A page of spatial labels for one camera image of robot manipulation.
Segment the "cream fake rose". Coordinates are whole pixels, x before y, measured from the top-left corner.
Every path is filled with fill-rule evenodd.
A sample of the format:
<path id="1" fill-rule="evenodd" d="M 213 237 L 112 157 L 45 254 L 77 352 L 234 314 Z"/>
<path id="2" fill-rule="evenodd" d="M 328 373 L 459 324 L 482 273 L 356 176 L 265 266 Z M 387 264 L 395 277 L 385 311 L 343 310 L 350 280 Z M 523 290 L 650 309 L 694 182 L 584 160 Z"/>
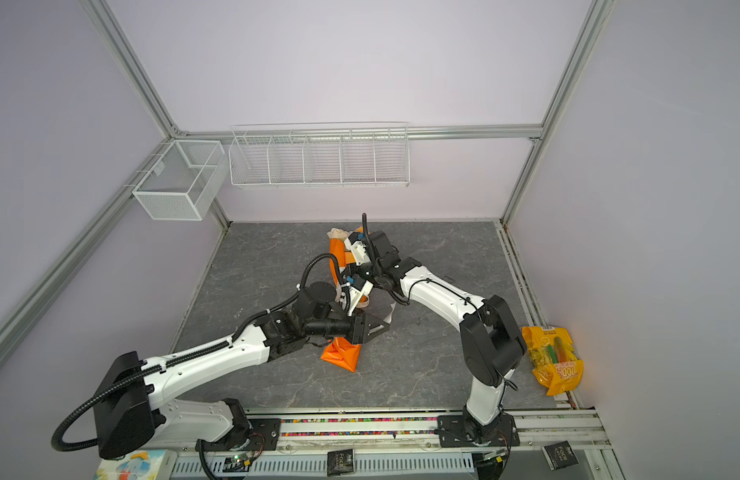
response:
<path id="1" fill-rule="evenodd" d="M 342 229 L 332 228 L 327 235 L 330 239 L 345 241 L 349 238 L 350 233 Z"/>

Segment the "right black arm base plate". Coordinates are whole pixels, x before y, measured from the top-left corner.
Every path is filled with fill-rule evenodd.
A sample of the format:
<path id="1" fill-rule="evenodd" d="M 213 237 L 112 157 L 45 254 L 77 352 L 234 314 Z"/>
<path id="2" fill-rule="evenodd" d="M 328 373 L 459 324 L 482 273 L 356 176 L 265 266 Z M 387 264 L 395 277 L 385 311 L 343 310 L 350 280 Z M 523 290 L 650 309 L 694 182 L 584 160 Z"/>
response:
<path id="1" fill-rule="evenodd" d="M 466 412 L 440 415 L 435 429 L 444 448 L 514 447 L 520 445 L 515 419 L 502 412 L 491 423 L 480 424 Z"/>

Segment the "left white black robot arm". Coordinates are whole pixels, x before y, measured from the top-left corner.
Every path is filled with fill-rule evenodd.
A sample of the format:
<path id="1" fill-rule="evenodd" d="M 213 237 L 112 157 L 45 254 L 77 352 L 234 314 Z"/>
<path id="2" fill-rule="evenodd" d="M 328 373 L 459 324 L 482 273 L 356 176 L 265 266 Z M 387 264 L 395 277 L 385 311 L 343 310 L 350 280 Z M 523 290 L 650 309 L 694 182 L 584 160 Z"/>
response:
<path id="1" fill-rule="evenodd" d="M 252 315 L 230 335 L 164 356 L 119 356 L 96 393 L 56 428 L 59 452 L 96 448 L 105 460 L 146 447 L 188 442 L 205 451 L 262 447 L 258 431 L 233 398 L 216 402 L 182 400 L 182 395 L 238 370 L 263 365 L 301 350 L 313 338 L 344 339 L 362 345 L 391 325 L 361 306 L 369 290 L 326 282 L 298 290 L 281 304 Z"/>

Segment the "white ribbon strip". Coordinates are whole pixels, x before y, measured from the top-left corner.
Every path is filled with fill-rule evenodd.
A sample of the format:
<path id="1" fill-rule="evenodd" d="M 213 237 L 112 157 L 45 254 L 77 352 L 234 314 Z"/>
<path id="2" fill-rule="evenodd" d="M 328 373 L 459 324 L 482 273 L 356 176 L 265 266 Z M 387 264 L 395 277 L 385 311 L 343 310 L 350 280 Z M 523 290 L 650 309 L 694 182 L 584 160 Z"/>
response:
<path id="1" fill-rule="evenodd" d="M 363 297 L 362 302 L 359 304 L 357 309 L 354 311 L 354 314 L 349 317 L 345 311 L 344 311 L 344 291 L 343 287 L 346 284 L 350 284 L 347 281 L 344 281 L 342 284 L 337 284 L 335 286 L 336 290 L 336 301 L 339 304 L 338 307 L 338 315 L 341 320 L 349 321 L 353 326 L 358 326 L 359 324 L 364 323 L 364 316 L 366 313 L 375 315 L 380 318 L 384 318 L 387 316 L 391 317 L 391 326 L 394 322 L 394 303 L 389 304 L 388 302 L 383 303 L 381 297 L 384 295 L 384 293 L 378 289 L 373 288 L 371 293 L 368 297 Z"/>

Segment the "orange wrapping paper sheet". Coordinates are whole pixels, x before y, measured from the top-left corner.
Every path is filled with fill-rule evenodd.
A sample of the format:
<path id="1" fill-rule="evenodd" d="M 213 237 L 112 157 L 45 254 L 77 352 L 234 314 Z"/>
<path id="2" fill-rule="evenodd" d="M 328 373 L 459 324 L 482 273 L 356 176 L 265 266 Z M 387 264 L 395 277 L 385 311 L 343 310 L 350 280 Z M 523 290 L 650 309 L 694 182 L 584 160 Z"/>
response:
<path id="1" fill-rule="evenodd" d="M 351 253 L 345 248 L 344 241 L 329 238 L 329 252 L 334 255 L 338 271 L 343 273 L 347 267 L 355 266 Z M 333 365 L 355 372 L 359 362 L 361 346 L 345 338 L 336 338 L 323 351 L 321 359 Z"/>

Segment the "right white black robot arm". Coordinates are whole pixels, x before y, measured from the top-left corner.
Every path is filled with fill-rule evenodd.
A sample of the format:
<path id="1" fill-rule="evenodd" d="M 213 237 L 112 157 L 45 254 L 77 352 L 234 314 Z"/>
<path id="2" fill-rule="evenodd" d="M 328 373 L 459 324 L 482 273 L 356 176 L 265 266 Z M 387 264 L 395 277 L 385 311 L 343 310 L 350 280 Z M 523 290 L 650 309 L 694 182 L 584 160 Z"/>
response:
<path id="1" fill-rule="evenodd" d="M 353 232 L 343 241 L 357 275 L 374 290 L 399 303 L 419 303 L 452 325 L 460 335 L 464 361 L 472 375 L 464 407 L 473 438 L 496 429 L 503 397 L 527 352 L 527 344 L 508 303 L 462 290 L 435 275 L 418 260 L 401 258 L 382 231 Z"/>

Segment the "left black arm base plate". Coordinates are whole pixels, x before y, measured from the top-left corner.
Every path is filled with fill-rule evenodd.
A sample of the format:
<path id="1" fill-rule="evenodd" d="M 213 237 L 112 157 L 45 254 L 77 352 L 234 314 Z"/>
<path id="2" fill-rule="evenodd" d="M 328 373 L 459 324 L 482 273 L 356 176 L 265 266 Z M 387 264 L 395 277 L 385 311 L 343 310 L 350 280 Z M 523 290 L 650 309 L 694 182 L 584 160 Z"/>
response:
<path id="1" fill-rule="evenodd" d="M 282 426 L 281 418 L 252 418 L 248 427 L 234 426 L 217 441 L 204 441 L 209 452 L 274 451 L 277 449 Z"/>

